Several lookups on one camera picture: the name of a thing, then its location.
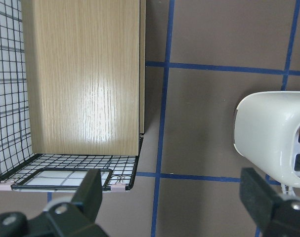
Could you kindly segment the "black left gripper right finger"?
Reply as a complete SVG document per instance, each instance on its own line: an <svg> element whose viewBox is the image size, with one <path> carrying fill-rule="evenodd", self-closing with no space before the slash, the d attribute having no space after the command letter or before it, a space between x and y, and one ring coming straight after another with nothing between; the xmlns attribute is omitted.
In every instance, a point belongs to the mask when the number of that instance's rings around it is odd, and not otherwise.
<svg viewBox="0 0 300 237"><path fill-rule="evenodd" d="M277 193L253 168L241 170L239 197L263 237L300 237L300 197Z"/></svg>

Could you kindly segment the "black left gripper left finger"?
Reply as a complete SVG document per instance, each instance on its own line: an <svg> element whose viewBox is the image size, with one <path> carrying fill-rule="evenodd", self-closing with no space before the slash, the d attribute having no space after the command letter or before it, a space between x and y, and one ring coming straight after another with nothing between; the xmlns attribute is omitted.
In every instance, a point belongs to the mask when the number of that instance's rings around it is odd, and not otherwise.
<svg viewBox="0 0 300 237"><path fill-rule="evenodd" d="M95 223L102 203L101 172L87 172L68 201L51 201L38 216L22 212L0 214L0 237L106 237Z"/></svg>

